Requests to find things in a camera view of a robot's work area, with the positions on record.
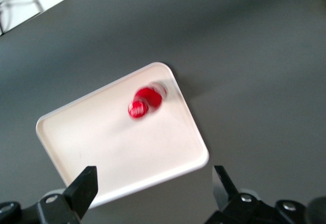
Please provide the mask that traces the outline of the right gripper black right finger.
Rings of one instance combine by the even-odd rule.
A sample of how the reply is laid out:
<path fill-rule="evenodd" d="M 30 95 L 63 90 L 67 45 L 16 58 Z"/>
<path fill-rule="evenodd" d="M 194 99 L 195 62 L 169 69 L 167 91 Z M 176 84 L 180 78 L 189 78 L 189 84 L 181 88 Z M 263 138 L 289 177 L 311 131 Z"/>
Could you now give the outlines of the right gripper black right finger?
<path fill-rule="evenodd" d="M 212 190 L 219 210 L 223 210 L 239 194 L 225 168 L 221 165 L 215 165 L 212 168 Z"/>

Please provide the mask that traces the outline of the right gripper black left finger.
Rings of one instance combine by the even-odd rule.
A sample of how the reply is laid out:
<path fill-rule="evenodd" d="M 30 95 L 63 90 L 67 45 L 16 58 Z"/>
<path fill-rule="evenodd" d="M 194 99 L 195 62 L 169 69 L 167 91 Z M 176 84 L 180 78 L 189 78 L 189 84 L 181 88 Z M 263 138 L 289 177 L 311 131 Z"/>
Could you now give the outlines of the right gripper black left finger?
<path fill-rule="evenodd" d="M 82 219 L 98 193 L 97 167 L 87 166 L 64 190 L 69 207 Z"/>

